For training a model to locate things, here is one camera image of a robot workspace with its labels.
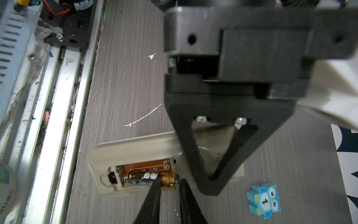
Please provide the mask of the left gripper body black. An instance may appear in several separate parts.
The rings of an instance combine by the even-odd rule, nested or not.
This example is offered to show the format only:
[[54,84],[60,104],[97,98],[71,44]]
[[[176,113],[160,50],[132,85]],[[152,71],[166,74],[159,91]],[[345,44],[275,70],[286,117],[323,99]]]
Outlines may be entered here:
[[177,6],[164,14],[166,91],[303,98],[321,59],[348,59],[356,8]]

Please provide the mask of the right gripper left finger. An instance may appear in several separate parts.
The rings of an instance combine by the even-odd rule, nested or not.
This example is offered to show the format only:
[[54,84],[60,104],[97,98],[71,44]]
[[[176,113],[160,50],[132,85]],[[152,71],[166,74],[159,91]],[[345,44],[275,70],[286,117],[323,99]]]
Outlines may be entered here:
[[159,224],[161,179],[157,178],[150,187],[145,201],[133,222],[134,224]]

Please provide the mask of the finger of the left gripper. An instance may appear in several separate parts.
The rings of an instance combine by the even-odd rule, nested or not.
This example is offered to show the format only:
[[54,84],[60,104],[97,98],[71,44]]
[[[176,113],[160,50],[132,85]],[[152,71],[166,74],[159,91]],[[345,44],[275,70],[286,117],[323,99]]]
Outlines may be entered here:
[[[164,103],[198,190],[208,196],[221,193],[237,169],[295,110],[295,100],[257,99],[254,96],[164,94]],[[221,131],[211,136],[212,147],[223,147],[213,173],[206,171],[192,123],[204,116]]]

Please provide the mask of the white remote control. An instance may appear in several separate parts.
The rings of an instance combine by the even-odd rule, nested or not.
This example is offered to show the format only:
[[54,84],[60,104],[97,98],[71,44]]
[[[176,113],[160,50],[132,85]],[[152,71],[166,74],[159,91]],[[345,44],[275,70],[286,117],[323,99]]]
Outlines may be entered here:
[[[194,131],[205,164],[213,174],[237,131],[233,126],[202,127]],[[102,143],[86,156],[90,172],[101,195],[121,197],[147,193],[149,187],[130,184],[135,172],[175,174],[196,187],[190,168],[174,131]]]

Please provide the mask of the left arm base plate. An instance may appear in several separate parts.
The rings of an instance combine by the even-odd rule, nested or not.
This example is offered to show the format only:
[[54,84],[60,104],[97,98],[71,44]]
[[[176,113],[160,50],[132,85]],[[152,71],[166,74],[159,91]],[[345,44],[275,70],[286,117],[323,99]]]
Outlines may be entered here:
[[43,41],[51,46],[84,52],[90,42],[97,1],[42,1]]

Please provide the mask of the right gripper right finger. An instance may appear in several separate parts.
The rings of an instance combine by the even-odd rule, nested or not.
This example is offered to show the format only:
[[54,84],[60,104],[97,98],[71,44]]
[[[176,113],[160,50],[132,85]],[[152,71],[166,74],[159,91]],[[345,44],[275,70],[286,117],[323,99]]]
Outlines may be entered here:
[[186,179],[179,183],[180,218],[182,224],[208,224]]

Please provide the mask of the AAA battery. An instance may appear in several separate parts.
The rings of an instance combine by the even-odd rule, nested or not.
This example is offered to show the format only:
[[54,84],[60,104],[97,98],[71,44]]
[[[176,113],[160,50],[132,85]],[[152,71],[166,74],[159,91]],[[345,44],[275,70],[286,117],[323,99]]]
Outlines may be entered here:
[[141,186],[151,186],[156,180],[160,180],[160,186],[167,189],[176,189],[178,185],[178,176],[175,174],[132,172],[127,178],[130,184]]

